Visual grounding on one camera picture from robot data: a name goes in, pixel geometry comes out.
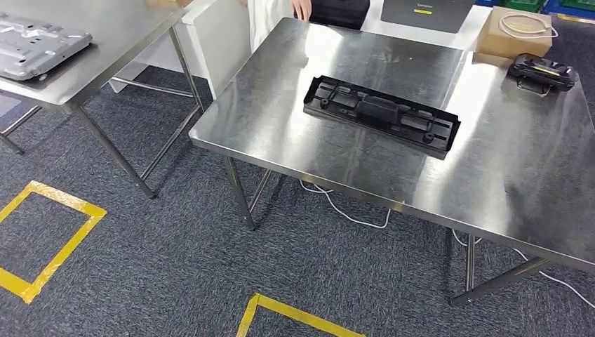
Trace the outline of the person's hand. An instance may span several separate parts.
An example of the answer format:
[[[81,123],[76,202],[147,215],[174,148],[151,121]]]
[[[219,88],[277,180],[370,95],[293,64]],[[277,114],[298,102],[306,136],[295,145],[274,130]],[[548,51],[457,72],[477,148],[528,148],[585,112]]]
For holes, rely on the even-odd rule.
[[[294,16],[302,21],[309,21],[312,14],[311,0],[292,0]]]

